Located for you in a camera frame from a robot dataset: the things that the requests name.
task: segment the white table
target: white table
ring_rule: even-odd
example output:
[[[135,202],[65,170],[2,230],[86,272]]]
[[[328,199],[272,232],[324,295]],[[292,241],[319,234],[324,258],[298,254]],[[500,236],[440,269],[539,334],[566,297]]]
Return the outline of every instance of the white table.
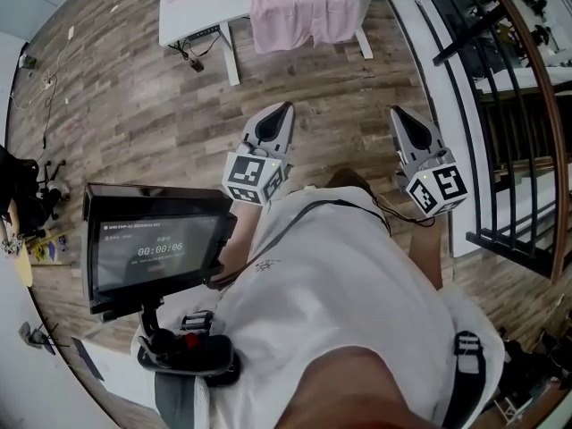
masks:
[[[365,59],[372,59],[374,55],[361,27],[371,0],[361,1],[361,20],[356,29],[356,37]],[[229,21],[248,16],[251,4],[252,0],[176,0],[172,3],[161,0],[159,44],[167,46],[201,30],[220,26],[229,81],[232,86],[236,86],[240,84],[240,79]]]

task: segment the table leg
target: table leg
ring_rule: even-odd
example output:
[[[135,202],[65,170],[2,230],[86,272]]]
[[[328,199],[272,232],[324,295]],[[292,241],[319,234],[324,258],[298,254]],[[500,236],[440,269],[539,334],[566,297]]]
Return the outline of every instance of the table leg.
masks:
[[[219,24],[221,28],[221,38],[224,42],[224,61],[226,62],[226,70],[229,73],[229,82],[231,86],[240,84],[239,70],[236,66],[236,57],[234,56],[234,45],[232,44],[231,30],[228,22]]]
[[[364,32],[364,29],[362,27],[362,25],[364,24],[364,19],[366,18],[367,15],[367,10],[369,9],[369,5],[371,3],[372,0],[359,0],[360,12],[358,20],[359,24],[357,25],[356,29],[356,38],[365,59],[374,58],[374,52],[372,51],[372,48],[369,46],[369,41],[367,41],[366,33]]]

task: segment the black metal railing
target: black metal railing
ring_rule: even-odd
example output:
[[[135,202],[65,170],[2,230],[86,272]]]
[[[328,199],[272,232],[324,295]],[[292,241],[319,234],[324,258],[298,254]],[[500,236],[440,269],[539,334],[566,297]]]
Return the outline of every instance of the black metal railing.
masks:
[[[442,45],[424,6],[417,6],[441,51],[433,62],[447,69],[469,143],[475,232],[468,233],[467,240],[555,282],[564,265],[572,261],[572,253],[565,256],[568,152],[572,152],[567,151],[567,142],[572,149],[572,135],[565,136],[560,118],[560,113],[572,110],[572,99],[557,100],[536,41],[512,0],[432,2],[452,39],[448,46]],[[488,165],[490,218],[482,216],[481,193],[486,189],[479,185],[473,136],[450,65],[453,56],[463,65],[478,112]],[[521,89],[515,65],[530,66],[537,87]],[[502,90],[494,78],[500,71],[509,77],[509,85]],[[477,88],[478,80],[488,86],[486,92]],[[538,180],[547,176],[554,178],[554,194],[548,201],[543,198],[546,205],[539,206]],[[523,207],[517,196],[526,193],[526,180],[530,191]],[[499,195],[504,190],[509,193],[508,211],[499,209]]]

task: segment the chair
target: chair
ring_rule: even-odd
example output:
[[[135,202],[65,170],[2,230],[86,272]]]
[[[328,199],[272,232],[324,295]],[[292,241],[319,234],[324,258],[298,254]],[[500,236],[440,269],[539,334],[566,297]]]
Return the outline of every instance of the chair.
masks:
[[[65,165],[65,161],[58,163],[50,176],[47,167],[51,165],[50,161],[44,164],[44,179],[38,181],[39,167],[35,160],[17,159],[0,145],[0,177],[1,173],[5,172],[4,170],[11,171],[13,174],[8,182],[14,183],[13,200],[18,209],[21,233],[25,236],[44,235],[40,229],[44,227],[48,219],[58,218],[58,215],[54,213],[54,207],[62,199],[62,194],[58,190],[50,191],[47,185],[55,180],[60,168]]]

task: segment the white cord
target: white cord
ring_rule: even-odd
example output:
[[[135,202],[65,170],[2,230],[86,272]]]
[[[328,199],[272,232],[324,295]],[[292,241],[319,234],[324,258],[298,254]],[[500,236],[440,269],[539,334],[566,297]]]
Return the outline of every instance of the white cord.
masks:
[[[58,72],[58,70],[60,69],[60,58],[62,57],[63,53],[65,53],[66,49],[68,48],[70,41],[72,41],[72,40],[68,39],[68,42],[65,44],[65,47],[63,48],[62,52],[57,56],[57,60],[55,61],[54,71],[51,72],[49,68],[46,69],[46,73],[44,74],[44,77],[42,78],[42,84],[39,87],[38,93],[28,102],[27,105],[25,105],[24,107],[18,106],[18,104],[16,103],[16,99],[14,98],[14,94],[13,93],[10,94],[10,98],[12,99],[12,103],[14,105],[14,108],[16,108],[17,110],[20,110],[20,111],[26,111],[29,108],[29,106],[32,105],[32,102],[34,102],[34,100],[36,100],[42,94],[42,92],[44,92],[45,90],[48,90],[51,87],[51,86],[49,86],[50,81],[54,77],[54,75]]]

